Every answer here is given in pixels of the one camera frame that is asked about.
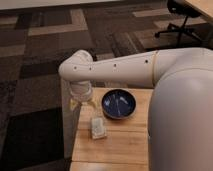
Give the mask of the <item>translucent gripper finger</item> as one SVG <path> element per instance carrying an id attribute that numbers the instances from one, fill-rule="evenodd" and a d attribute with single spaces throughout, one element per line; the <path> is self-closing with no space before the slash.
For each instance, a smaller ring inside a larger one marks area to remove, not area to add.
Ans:
<path id="1" fill-rule="evenodd" d="M 93 99 L 90 99 L 88 101 L 88 104 L 91 105 L 93 108 L 98 108 L 98 102 Z"/>
<path id="2" fill-rule="evenodd" d="M 70 110 L 74 110 L 78 106 L 78 104 L 79 104 L 78 101 L 71 99 L 70 100 Z"/>

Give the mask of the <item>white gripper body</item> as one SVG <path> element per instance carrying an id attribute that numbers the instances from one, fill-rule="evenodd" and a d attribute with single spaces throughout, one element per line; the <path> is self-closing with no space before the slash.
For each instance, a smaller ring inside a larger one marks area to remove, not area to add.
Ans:
<path id="1" fill-rule="evenodd" d="M 93 94 L 91 82 L 71 82 L 70 94 L 78 102 L 86 102 L 90 100 Z"/>

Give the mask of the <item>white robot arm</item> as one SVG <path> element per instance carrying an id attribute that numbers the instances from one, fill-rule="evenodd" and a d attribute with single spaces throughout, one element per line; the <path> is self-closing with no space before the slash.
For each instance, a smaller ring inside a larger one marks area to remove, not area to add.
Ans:
<path id="1" fill-rule="evenodd" d="M 91 97 L 93 81 L 151 88 L 149 170 L 213 171 L 213 50 L 153 50 L 101 61 L 78 50 L 58 72 L 78 101 Z"/>

